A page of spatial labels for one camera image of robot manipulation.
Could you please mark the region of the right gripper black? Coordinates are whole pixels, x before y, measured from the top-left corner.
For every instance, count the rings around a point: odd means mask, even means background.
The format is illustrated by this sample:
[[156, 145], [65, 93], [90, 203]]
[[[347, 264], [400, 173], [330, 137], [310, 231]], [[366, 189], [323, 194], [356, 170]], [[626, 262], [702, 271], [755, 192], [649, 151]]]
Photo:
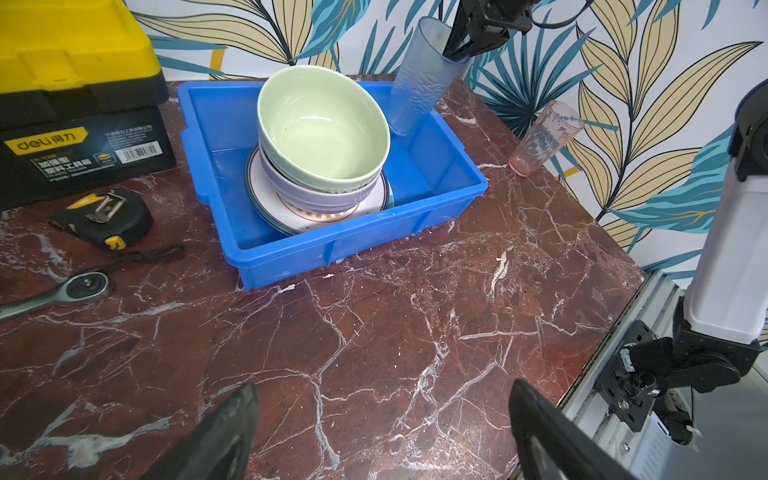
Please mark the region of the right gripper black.
[[510, 31], [527, 33], [536, 1], [465, 0], [457, 7], [442, 55], [460, 62], [496, 50], [510, 39]]

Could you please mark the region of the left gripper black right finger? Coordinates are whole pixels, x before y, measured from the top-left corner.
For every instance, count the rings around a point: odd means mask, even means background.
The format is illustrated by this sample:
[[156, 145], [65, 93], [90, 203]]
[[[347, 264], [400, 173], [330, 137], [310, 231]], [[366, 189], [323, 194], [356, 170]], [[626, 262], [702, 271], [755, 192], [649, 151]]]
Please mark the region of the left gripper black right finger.
[[522, 378], [513, 383], [509, 410], [524, 478], [633, 477]]

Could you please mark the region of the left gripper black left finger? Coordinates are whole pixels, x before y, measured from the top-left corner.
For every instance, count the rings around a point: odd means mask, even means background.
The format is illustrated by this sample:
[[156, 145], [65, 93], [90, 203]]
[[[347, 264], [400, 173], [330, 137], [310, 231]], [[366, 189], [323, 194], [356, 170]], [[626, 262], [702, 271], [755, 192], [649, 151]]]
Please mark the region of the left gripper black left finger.
[[258, 417], [256, 388], [244, 383], [142, 477], [243, 479]]

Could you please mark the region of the grey translucent plastic cup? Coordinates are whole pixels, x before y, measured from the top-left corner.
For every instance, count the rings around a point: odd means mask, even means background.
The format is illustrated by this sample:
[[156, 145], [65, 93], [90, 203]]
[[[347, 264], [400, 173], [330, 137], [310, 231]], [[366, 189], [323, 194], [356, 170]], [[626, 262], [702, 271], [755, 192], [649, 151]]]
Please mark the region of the grey translucent plastic cup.
[[418, 21], [385, 111], [393, 134], [415, 133], [469, 63], [468, 58], [454, 61], [442, 54], [450, 32], [448, 25], [435, 18]]

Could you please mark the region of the pink translucent plastic cup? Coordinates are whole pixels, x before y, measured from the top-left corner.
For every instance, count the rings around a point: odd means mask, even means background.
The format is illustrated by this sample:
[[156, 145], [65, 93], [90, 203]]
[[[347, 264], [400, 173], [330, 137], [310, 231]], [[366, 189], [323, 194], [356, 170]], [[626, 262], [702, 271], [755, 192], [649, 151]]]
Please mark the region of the pink translucent plastic cup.
[[509, 160], [510, 169], [518, 176], [528, 177], [559, 152], [584, 126], [581, 116], [572, 108], [563, 102], [551, 101], [515, 148]]

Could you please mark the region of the pale green bowl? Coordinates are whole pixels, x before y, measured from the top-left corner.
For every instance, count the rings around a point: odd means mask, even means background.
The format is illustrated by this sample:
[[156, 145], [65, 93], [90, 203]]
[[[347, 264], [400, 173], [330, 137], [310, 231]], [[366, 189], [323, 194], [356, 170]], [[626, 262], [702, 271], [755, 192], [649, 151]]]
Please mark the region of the pale green bowl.
[[324, 67], [293, 66], [269, 77], [256, 114], [259, 145], [271, 164], [314, 191], [361, 189], [389, 156], [389, 125], [372, 95]]

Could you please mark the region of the stack of lilac bowls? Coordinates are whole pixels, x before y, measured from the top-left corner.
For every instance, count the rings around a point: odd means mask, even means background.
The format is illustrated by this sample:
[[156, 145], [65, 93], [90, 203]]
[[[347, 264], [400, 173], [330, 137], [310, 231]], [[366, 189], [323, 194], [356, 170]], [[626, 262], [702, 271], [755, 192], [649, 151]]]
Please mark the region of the stack of lilac bowls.
[[288, 203], [302, 210], [318, 214], [336, 214], [352, 209], [372, 197], [376, 190], [384, 193], [387, 200], [387, 181], [380, 173], [376, 180], [358, 190], [344, 193], [327, 193], [309, 189], [293, 183], [281, 174], [261, 152], [259, 147], [254, 150], [255, 158], [261, 164], [267, 181], [273, 189]]

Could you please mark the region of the white plate green rim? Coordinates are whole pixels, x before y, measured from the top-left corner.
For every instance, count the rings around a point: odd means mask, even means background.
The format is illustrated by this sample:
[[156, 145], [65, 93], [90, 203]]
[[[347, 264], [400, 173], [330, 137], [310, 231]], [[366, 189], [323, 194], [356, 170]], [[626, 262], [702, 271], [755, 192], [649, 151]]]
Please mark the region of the white plate green rim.
[[[276, 230], [280, 231], [281, 233], [284, 233], [286, 235], [298, 235], [301, 233], [318, 230], [326, 226], [338, 225], [344, 221], [361, 218], [365, 215], [370, 215], [370, 214], [363, 214], [363, 215], [354, 216], [352, 218], [342, 220], [339, 222], [333, 222], [333, 223], [314, 223], [314, 222], [302, 220], [301, 218], [294, 216], [279, 201], [279, 199], [276, 196], [277, 192], [273, 189], [273, 187], [267, 181], [266, 174], [264, 173], [264, 170], [262, 169], [261, 164], [255, 158], [255, 155], [254, 155], [255, 148], [252, 150], [250, 158], [247, 161], [246, 167], [245, 167], [246, 191], [251, 200], [251, 203], [253, 204], [257, 212], [264, 218], [264, 220], [268, 224], [270, 224], [272, 227], [274, 227]], [[389, 184], [389, 181], [385, 174], [384, 174], [384, 177]], [[395, 206], [394, 195], [392, 193], [390, 184], [389, 184], [389, 189], [390, 189], [390, 199], [389, 199], [388, 205], [385, 209], [381, 211], [384, 211], [388, 208], [392, 208]]]

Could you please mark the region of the orange patterned small plate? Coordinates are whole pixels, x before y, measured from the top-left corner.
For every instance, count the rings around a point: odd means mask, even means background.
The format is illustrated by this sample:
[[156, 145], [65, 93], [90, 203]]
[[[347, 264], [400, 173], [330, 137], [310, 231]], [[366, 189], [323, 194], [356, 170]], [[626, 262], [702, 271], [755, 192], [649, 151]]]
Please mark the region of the orange patterned small plate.
[[314, 223], [333, 223], [354, 216], [376, 213], [385, 209], [390, 199], [390, 189], [386, 180], [379, 179], [375, 183], [373, 191], [363, 201], [347, 210], [334, 213], [320, 213], [319, 211], [307, 210], [297, 204], [291, 203], [280, 193], [277, 193], [276, 196], [294, 216], [297, 216], [302, 220]]

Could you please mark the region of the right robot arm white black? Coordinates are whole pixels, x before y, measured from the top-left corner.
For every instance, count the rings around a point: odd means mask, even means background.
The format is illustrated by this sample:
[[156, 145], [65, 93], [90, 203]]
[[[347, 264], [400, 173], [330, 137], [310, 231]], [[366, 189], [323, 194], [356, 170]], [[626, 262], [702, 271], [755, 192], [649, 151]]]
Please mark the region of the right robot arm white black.
[[557, 103], [566, 83], [542, 83], [547, 56], [512, 55], [513, 79], [493, 77], [513, 106], [532, 100], [511, 167], [527, 158], [562, 153], [590, 181], [603, 213], [638, 233], [693, 223], [709, 234], [698, 266], [675, 314], [670, 337], [636, 342], [613, 358], [615, 378], [627, 392], [653, 396], [689, 387], [707, 393], [736, 383], [752, 368], [767, 311], [767, 87], [758, 84], [740, 102], [727, 144], [723, 179], [703, 173], [710, 148], [655, 154], [631, 162], [667, 140], [693, 116], [705, 94], [751, 43], [711, 53], [682, 72], [650, 107], [643, 100], [663, 72], [677, 35], [676, 3], [626, 2], [626, 17], [605, 45], [580, 32], [576, 49], [601, 87], [623, 101], [630, 131], [622, 135], [614, 111], [581, 87], [577, 112]]

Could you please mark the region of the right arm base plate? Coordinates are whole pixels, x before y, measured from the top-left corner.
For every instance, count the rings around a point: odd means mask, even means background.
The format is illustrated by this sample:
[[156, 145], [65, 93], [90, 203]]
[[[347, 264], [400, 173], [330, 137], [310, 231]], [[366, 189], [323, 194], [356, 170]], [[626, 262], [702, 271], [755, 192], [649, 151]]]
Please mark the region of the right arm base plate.
[[655, 404], [668, 396], [672, 360], [672, 338], [658, 337], [635, 320], [598, 375], [595, 390], [633, 433], [641, 432]]

